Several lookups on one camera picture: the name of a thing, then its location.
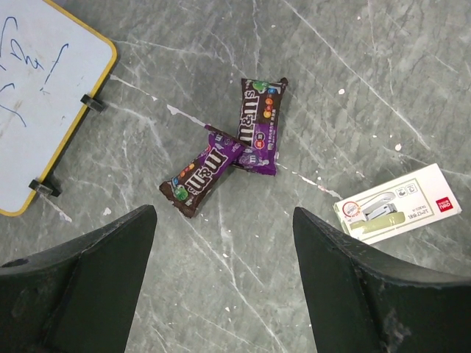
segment black bracket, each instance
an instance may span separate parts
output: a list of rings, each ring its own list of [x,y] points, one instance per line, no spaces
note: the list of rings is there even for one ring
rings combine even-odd
[[[88,94],[84,94],[80,101],[85,104],[90,109],[94,110],[95,112],[101,113],[105,106],[100,101],[97,101],[95,98],[91,98]]]
[[[58,197],[61,193],[60,189],[48,179],[45,179],[43,182],[32,180],[29,188],[44,196]]]

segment stapler box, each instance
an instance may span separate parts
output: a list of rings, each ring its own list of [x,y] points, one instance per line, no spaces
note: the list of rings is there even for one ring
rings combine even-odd
[[[344,232],[367,244],[461,212],[437,164],[336,202],[333,209]]]

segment m&m's candy packet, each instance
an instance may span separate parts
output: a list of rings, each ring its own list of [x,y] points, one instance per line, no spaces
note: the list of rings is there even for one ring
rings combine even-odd
[[[227,167],[247,147],[233,136],[210,125],[208,147],[176,177],[160,184],[159,190],[186,217],[193,217],[204,197]]]
[[[278,117],[288,80],[278,83],[242,79],[242,108],[237,138],[249,145],[234,165],[254,173],[275,175]]]

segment red square logo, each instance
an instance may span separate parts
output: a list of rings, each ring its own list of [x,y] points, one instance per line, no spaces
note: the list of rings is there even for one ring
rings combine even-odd
[[[448,211],[453,208],[453,205],[451,204],[450,199],[448,197],[436,200],[436,204],[439,205],[440,212]]]

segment gray marble surface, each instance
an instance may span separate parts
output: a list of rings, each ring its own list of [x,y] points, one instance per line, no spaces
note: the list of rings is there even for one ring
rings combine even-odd
[[[338,227],[338,197],[431,163],[463,213],[377,247],[471,275],[468,1],[62,2],[114,40],[121,60],[101,93],[108,109],[88,115],[56,169],[64,192],[54,207],[37,199],[21,217],[0,218],[0,260],[153,204],[159,221],[129,353],[314,352],[294,207]],[[283,167],[275,178],[228,173],[185,219],[158,185],[205,147],[194,118],[235,133],[243,76],[290,80]]]

